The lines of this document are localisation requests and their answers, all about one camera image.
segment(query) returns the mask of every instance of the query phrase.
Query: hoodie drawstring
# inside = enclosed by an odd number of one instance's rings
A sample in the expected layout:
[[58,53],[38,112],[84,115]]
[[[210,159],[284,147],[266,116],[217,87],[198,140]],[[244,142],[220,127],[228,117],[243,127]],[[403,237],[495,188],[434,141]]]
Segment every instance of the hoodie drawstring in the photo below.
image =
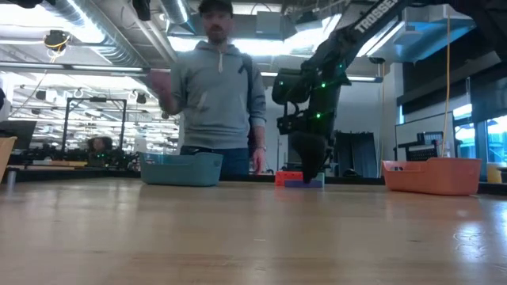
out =
[[219,73],[223,71],[223,53],[220,52],[220,60],[219,60]]

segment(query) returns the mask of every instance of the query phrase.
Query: computer monitor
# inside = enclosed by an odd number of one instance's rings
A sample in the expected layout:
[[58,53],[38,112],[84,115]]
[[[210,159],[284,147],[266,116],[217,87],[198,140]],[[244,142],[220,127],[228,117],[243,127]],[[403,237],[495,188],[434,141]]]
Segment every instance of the computer monitor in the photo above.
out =
[[0,122],[0,138],[17,137],[13,149],[27,150],[30,147],[36,125],[36,121],[7,120]]

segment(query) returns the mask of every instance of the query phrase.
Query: orange plastic bin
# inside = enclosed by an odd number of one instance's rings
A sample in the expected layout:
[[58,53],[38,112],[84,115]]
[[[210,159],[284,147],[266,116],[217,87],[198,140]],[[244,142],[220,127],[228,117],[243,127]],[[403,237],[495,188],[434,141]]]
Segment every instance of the orange plastic bin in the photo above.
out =
[[477,193],[481,160],[383,161],[383,173],[386,186],[392,191],[468,196]]

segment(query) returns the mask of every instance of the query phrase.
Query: red block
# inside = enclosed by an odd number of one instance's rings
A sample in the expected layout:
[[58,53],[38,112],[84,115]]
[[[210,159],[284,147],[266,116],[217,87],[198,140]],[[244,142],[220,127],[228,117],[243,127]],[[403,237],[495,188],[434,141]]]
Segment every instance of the red block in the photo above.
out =
[[302,181],[303,173],[300,171],[276,171],[275,186],[285,187],[286,180]]

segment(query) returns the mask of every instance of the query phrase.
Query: desk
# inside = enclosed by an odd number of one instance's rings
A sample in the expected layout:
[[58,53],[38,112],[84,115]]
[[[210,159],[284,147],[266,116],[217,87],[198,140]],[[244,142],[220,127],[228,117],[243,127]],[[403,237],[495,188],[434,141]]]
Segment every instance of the desk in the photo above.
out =
[[20,183],[0,192],[2,283],[505,284],[501,199],[364,185]]

